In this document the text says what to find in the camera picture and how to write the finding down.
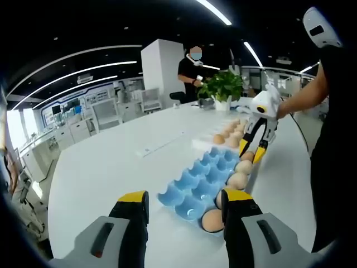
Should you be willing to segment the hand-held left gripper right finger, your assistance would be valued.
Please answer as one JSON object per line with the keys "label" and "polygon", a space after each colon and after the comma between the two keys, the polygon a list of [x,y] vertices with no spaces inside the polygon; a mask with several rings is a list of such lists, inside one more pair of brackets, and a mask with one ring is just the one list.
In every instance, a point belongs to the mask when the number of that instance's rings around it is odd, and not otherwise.
{"label": "hand-held left gripper right finger", "polygon": [[315,254],[298,244],[296,233],[272,213],[263,213],[246,192],[221,191],[229,267],[311,267]]}

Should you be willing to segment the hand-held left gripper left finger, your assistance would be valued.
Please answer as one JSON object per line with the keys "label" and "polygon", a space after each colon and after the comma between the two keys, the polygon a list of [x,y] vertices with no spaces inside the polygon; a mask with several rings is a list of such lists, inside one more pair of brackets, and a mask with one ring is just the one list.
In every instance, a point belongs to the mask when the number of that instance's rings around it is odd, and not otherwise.
{"label": "hand-held left gripper left finger", "polygon": [[108,216],[100,216],[75,238],[74,248],[51,267],[144,267],[149,194],[120,197]]}

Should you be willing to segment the person's right hand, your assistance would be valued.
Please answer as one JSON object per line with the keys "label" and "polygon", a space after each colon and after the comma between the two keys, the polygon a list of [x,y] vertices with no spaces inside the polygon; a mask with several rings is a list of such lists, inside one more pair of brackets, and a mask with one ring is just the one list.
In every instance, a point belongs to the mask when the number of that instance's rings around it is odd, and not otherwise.
{"label": "person's right hand", "polygon": [[291,103],[291,101],[289,99],[284,100],[278,106],[277,119],[281,119],[292,112],[293,112],[293,104]]}

